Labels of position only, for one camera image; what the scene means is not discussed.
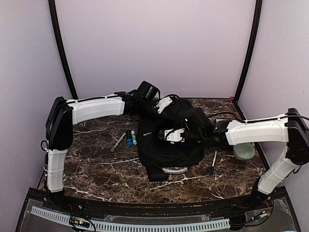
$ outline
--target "brown marble surface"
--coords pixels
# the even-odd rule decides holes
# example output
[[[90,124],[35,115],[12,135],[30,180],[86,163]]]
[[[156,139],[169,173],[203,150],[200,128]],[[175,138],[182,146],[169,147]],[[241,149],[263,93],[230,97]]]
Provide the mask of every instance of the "brown marble surface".
[[[206,115],[237,113],[229,99],[190,101],[194,107],[203,108]],[[205,150],[204,160],[188,172],[171,175],[166,182],[149,182],[136,146],[127,147],[124,139],[111,152],[126,129],[137,131],[136,118],[110,116],[73,127],[74,141],[65,165],[66,195],[119,203],[200,202],[249,194],[265,172],[257,152],[253,159],[239,161],[233,152],[219,149],[214,175],[210,175],[214,150]]]

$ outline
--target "black bag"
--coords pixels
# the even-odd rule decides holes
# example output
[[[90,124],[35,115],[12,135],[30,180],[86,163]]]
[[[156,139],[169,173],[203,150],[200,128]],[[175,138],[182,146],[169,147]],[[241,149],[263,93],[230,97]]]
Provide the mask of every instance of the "black bag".
[[[167,117],[193,108],[189,100],[181,99],[164,109]],[[183,128],[182,122],[171,119],[150,121],[139,118],[137,144],[140,162],[146,167],[149,181],[164,181],[169,175],[163,167],[188,167],[198,165],[204,158],[204,145],[199,140],[188,140],[171,144],[159,139],[160,130]]]

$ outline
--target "marker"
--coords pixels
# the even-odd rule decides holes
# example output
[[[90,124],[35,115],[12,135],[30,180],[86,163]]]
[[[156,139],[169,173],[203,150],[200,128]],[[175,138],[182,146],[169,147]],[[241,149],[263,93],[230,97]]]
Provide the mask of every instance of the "marker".
[[[124,133],[124,134],[120,137],[120,139],[119,139],[118,142],[115,144],[115,146],[112,147],[111,152],[113,152],[113,151],[116,149],[116,147],[118,147],[118,145],[120,144],[120,142],[124,139],[125,135],[126,135],[126,133]]]
[[[132,134],[133,144],[136,145],[137,141],[136,141],[135,131],[131,131],[131,134]]]
[[[126,130],[126,144],[128,146],[133,146],[133,139],[132,139],[131,130]]]
[[[214,152],[212,166],[211,166],[211,174],[214,173],[214,163],[216,162],[216,158],[217,158],[217,151]]]

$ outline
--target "robotic arm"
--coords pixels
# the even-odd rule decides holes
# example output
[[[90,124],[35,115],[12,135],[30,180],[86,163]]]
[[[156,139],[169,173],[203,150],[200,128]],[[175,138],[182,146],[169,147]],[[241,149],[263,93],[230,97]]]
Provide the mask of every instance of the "robotic arm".
[[[139,115],[148,120],[159,118],[183,122],[183,128],[161,130],[158,136],[170,143],[201,139],[206,147],[228,147],[241,143],[278,141],[287,143],[280,157],[256,182],[252,192],[253,204],[262,202],[295,168],[309,162],[309,129],[296,109],[272,118],[258,120],[228,120],[212,124],[201,108],[191,108],[167,118],[164,109],[175,99],[155,96],[159,89],[142,82],[137,90],[83,99],[55,100],[46,122],[47,188],[63,190],[64,160],[73,142],[72,126],[103,116]]]

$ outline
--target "plastic container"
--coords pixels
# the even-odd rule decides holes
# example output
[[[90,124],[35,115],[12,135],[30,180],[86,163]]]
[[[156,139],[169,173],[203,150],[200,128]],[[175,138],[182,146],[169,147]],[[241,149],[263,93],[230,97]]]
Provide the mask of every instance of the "plastic container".
[[[255,149],[251,143],[235,145],[233,150],[235,157],[241,161],[250,160],[255,155]]]

